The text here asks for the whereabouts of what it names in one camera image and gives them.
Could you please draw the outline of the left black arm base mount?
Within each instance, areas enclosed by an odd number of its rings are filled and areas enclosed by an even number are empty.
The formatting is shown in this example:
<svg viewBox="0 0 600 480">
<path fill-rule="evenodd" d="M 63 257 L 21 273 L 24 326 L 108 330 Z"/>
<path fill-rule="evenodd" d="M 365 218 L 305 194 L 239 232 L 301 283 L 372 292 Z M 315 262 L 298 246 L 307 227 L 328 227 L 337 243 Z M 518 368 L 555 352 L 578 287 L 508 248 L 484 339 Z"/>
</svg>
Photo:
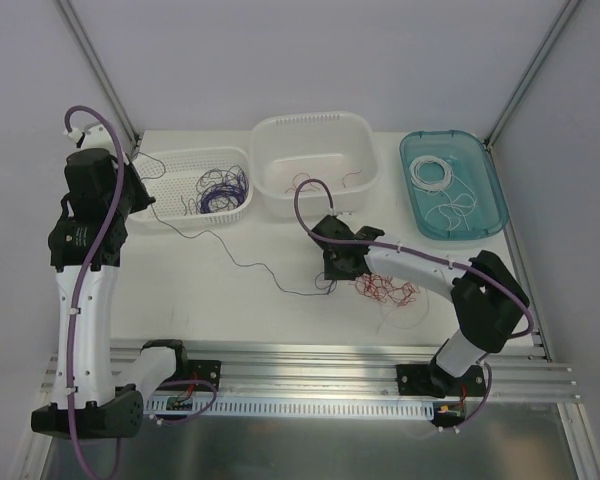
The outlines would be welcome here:
<svg viewBox="0 0 600 480">
<path fill-rule="evenodd" d="M 187 388 L 188 393 L 211 392 L 210 385 L 216 390 L 219 389 L 222 362 L 219 360 L 189 360 L 188 361 L 188 379 L 195 380 L 196 383 Z"/>
</svg>

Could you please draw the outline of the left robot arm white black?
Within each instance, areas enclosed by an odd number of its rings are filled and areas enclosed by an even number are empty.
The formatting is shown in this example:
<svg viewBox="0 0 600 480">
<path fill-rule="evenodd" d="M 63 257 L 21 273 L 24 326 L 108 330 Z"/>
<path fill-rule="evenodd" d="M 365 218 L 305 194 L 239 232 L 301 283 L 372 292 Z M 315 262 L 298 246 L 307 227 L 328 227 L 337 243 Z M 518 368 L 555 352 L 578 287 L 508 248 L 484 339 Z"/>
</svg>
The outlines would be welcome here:
<svg viewBox="0 0 600 480">
<path fill-rule="evenodd" d="M 154 199 L 134 166 L 105 148 L 69 155 L 64 174 L 69 191 L 48 239 L 60 299 L 56 376 L 49 404 L 31 414 L 31 428 L 62 439 L 132 438 L 144 401 L 162 383 L 179 389 L 190 377 L 184 344 L 174 339 L 146 342 L 119 379 L 111 367 L 111 308 L 125 222 Z"/>
</svg>

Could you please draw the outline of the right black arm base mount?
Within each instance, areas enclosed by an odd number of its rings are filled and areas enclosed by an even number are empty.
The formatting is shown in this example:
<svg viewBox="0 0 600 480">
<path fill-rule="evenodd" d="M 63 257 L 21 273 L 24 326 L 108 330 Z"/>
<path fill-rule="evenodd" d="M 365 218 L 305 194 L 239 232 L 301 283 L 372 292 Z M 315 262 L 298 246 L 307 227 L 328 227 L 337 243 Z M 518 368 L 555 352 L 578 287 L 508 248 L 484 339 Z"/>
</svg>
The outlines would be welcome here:
<svg viewBox="0 0 600 480">
<path fill-rule="evenodd" d="M 486 394 L 483 369 L 478 365 L 471 366 L 460 377 L 453 377 L 432 364 L 398 364 L 396 381 L 400 396 L 442 399 L 463 395 L 477 398 Z"/>
</svg>

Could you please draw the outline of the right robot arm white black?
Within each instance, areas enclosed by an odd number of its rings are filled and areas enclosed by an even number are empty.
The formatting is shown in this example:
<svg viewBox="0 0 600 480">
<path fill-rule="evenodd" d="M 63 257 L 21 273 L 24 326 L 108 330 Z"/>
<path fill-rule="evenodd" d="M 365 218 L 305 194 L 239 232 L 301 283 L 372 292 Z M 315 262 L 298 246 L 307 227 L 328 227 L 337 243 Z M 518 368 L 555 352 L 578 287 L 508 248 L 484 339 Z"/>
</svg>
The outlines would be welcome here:
<svg viewBox="0 0 600 480">
<path fill-rule="evenodd" d="M 306 231 L 322 250 L 326 279 L 391 277 L 432 291 L 453 305 L 456 332 L 428 363 L 407 367 L 406 388 L 413 395 L 453 395 L 472 367 L 500 353 L 514 338 L 529 312 L 528 296 L 493 252 L 482 250 L 465 261 L 441 257 L 402 246 L 381 229 L 364 226 L 354 232 L 333 215 Z"/>
</svg>

